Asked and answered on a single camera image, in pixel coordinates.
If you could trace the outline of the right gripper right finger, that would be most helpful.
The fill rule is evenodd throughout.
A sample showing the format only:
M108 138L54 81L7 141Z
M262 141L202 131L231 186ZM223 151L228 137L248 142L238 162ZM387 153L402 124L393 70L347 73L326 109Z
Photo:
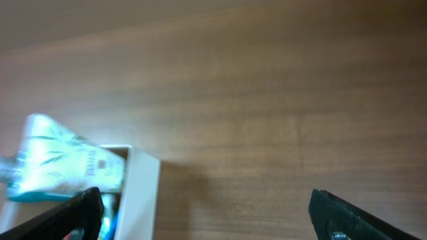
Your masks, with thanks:
M325 190L312 191L308 213L318 239L419 240Z

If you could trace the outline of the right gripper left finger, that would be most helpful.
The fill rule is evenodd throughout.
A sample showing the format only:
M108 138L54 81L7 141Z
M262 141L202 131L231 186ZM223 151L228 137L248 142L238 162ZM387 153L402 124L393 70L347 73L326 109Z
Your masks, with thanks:
M92 187L68 201L4 232L1 240L63 239L82 230L84 240L98 238L104 206L101 193Z

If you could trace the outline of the blue white toothbrush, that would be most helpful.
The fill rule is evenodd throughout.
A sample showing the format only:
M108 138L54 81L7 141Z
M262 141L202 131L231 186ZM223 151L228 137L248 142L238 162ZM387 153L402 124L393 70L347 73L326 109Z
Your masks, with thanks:
M105 234L105 237L103 238L103 240L114 240L115 232L116 232L116 229L117 229L118 217L119 217L119 215L117 214L113 218L113 221L111 222L109 231Z

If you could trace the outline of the white lotion tube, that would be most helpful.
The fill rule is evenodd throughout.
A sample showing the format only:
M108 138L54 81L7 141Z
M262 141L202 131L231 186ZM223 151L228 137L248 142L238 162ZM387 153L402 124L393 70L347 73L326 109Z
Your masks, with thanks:
M119 193L125 178L123 157L40 113L27 117L15 158L6 195L16 202L65 201L92 187Z

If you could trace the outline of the blue mouthwash bottle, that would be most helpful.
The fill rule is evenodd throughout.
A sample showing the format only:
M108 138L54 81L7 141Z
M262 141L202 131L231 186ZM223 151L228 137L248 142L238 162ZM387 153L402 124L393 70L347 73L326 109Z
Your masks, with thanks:
M17 156L1 156L1 183L7 188L18 188L23 180L25 163Z

